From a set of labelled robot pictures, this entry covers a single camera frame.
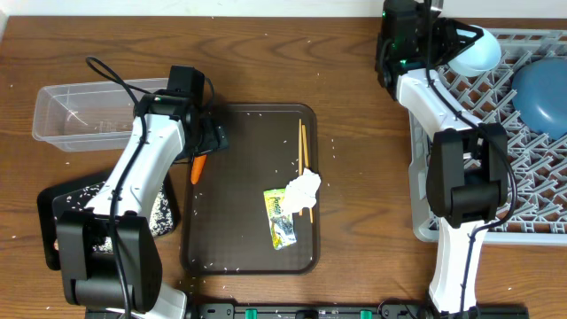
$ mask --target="chopstick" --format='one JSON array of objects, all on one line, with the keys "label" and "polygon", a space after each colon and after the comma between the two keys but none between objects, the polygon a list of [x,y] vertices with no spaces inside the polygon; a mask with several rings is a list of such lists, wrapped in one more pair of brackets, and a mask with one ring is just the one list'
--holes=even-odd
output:
[{"label": "chopstick", "polygon": [[[309,152],[307,151],[307,130],[305,125],[301,126],[301,131],[303,134],[303,154],[305,155],[305,168],[309,168]],[[313,208],[309,208],[309,218],[311,223],[313,223]]]},{"label": "chopstick", "polygon": [[[301,140],[301,119],[299,119],[299,176],[303,175],[303,154],[301,153],[301,151],[303,150],[302,145],[303,142]],[[303,209],[299,210],[299,216],[303,216]]]}]

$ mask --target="blue bowl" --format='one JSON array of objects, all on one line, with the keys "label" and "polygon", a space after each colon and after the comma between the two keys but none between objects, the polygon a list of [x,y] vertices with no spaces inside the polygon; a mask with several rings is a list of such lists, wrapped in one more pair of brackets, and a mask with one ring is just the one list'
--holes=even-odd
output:
[{"label": "blue bowl", "polygon": [[559,139],[567,133],[567,60],[546,58],[524,66],[514,76],[512,100],[532,131]]}]

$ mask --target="carrot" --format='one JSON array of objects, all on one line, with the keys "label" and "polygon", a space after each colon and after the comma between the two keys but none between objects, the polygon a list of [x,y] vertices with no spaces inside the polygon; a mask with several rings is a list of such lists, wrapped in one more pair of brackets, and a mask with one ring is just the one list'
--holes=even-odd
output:
[{"label": "carrot", "polygon": [[205,166],[205,160],[206,155],[196,157],[195,160],[193,160],[193,168],[191,169],[191,183],[193,185],[197,184],[198,179],[201,176],[201,172]]}]

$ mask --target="clear plastic container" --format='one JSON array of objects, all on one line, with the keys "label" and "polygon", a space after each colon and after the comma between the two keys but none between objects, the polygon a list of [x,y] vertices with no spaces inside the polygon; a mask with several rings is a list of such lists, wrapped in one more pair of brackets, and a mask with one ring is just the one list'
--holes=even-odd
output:
[{"label": "clear plastic container", "polygon": [[[155,91],[167,79],[129,80]],[[143,93],[134,91],[136,97]],[[119,84],[92,82],[48,86],[35,102],[33,137],[65,152],[121,149],[130,138],[134,103]]]}]

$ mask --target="wooden table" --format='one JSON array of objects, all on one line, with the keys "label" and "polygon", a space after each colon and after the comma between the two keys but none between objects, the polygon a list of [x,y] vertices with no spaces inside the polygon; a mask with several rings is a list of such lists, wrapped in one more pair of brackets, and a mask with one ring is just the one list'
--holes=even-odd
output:
[{"label": "wooden table", "polygon": [[[567,28],[567,20],[466,22]],[[35,199],[53,184],[112,167],[120,151],[62,152],[35,141],[31,130],[41,87],[101,81],[85,66],[87,55],[125,79],[167,77],[172,64],[193,65],[228,101],[301,102],[317,115],[323,184],[315,270],[192,280],[179,263],[177,230],[157,241],[167,283],[240,303],[423,300],[437,246],[412,232],[408,112],[377,83],[379,25],[378,19],[10,18],[0,47],[0,317],[83,316],[83,307],[65,302],[60,273],[45,265]],[[186,169],[171,168],[178,198]],[[532,318],[564,316],[566,253],[485,246],[478,301],[524,303]]]}]

